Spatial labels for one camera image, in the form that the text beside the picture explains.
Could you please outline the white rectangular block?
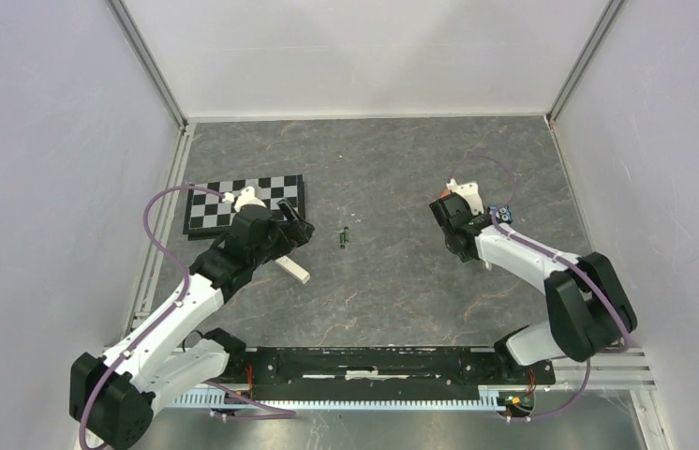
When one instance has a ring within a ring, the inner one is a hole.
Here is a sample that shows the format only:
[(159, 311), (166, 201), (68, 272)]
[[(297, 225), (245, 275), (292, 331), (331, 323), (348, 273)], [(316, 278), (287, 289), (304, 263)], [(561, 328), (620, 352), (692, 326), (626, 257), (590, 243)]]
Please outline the white rectangular block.
[(277, 258), (275, 264), (302, 284), (310, 280), (310, 273), (288, 256)]

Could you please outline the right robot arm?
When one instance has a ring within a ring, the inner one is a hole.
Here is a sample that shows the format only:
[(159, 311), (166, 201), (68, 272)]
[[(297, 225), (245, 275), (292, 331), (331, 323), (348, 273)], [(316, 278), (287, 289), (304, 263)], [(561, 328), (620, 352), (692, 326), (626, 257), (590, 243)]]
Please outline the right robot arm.
[(502, 338), (493, 358), (506, 383), (531, 365), (568, 357), (585, 362), (616, 343), (630, 346), (636, 314), (614, 266), (599, 252), (580, 256), (548, 247), (512, 228), (508, 206), (483, 208), (475, 195), (449, 192), (430, 204), (446, 248), (461, 262), (500, 267), (543, 294), (547, 319)]

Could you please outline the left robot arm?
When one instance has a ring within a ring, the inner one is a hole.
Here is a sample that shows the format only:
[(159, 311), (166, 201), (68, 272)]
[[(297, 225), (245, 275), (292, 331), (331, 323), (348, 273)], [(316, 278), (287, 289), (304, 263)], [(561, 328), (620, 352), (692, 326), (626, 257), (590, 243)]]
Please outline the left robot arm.
[(175, 348), (208, 316), (248, 284), (262, 265), (286, 260), (307, 244), (314, 226), (279, 202), (283, 219), (263, 202), (241, 202), (230, 228), (184, 271), (181, 283), (141, 325), (100, 356), (89, 352), (72, 364), (69, 413), (79, 442), (128, 449), (154, 417), (177, 398), (215, 377), (239, 380), (245, 355), (203, 338), (187, 352)]

